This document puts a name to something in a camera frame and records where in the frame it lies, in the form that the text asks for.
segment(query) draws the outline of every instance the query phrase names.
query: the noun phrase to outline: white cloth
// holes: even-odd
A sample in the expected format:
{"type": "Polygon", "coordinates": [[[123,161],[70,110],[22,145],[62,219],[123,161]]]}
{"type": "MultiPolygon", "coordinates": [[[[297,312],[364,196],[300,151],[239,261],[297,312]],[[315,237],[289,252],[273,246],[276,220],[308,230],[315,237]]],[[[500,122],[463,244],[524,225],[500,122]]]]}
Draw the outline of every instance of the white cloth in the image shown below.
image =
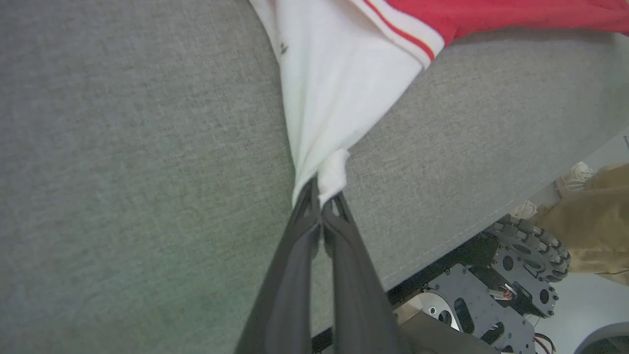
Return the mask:
{"type": "Polygon", "coordinates": [[[347,184],[348,149],[422,70],[347,0],[251,0],[281,72],[296,201],[318,176],[320,202],[347,184]]]}

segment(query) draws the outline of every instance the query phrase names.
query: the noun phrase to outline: white trim with red stripe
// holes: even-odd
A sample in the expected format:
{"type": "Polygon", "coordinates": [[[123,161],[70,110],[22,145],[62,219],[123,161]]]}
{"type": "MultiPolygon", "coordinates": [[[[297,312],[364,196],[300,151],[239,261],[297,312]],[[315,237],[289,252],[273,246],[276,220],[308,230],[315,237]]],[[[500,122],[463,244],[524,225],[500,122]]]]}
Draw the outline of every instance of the white trim with red stripe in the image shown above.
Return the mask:
{"type": "Polygon", "coordinates": [[[385,0],[350,0],[395,44],[413,54],[426,69],[445,46],[431,26],[391,7],[385,0]]]}

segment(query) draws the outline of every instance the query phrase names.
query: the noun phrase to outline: red stripe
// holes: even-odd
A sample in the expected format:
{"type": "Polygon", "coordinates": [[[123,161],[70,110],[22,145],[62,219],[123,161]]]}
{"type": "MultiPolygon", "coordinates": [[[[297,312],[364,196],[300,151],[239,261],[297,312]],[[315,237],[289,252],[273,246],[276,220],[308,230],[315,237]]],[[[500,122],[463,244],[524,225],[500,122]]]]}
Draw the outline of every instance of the red stripe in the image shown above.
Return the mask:
{"type": "Polygon", "coordinates": [[[400,30],[397,27],[395,27],[391,22],[389,22],[389,20],[384,18],[384,16],[380,13],[380,11],[378,11],[378,9],[369,0],[363,0],[363,1],[371,8],[371,10],[373,10],[378,15],[378,17],[380,17],[380,19],[393,32],[397,33],[399,36],[403,37],[407,41],[409,41],[409,42],[415,44],[416,46],[418,46],[419,48],[421,48],[424,52],[426,52],[426,54],[428,54],[428,57],[430,58],[430,61],[435,60],[435,54],[433,53],[432,49],[430,49],[430,47],[426,43],[422,42],[419,38],[413,37],[410,34],[400,30]]]}

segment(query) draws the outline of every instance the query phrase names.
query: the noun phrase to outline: shoe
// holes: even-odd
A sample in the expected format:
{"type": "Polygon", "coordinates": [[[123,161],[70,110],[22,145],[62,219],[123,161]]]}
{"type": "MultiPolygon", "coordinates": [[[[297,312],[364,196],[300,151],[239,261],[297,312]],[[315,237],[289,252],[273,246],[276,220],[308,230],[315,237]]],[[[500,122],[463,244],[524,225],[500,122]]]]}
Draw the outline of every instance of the shoe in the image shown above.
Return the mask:
{"type": "Polygon", "coordinates": [[[594,171],[584,162],[579,162],[570,168],[570,171],[560,176],[555,184],[557,191],[562,197],[577,193],[585,189],[586,181],[594,176],[594,171]]]}
{"type": "Polygon", "coordinates": [[[527,200],[513,209],[510,214],[511,216],[515,216],[519,219],[531,219],[535,216],[535,214],[537,214],[537,205],[533,204],[530,200],[527,200]]]}

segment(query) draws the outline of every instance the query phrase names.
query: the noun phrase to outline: khaki pants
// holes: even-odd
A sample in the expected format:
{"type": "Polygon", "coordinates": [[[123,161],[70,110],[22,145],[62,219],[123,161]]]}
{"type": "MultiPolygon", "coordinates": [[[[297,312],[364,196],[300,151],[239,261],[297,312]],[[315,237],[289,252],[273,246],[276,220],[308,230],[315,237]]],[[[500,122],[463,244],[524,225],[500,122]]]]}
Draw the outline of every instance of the khaki pants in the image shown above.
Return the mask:
{"type": "Polygon", "coordinates": [[[629,285],[629,164],[601,169],[584,191],[562,199],[536,225],[566,245],[570,271],[629,285]]]}

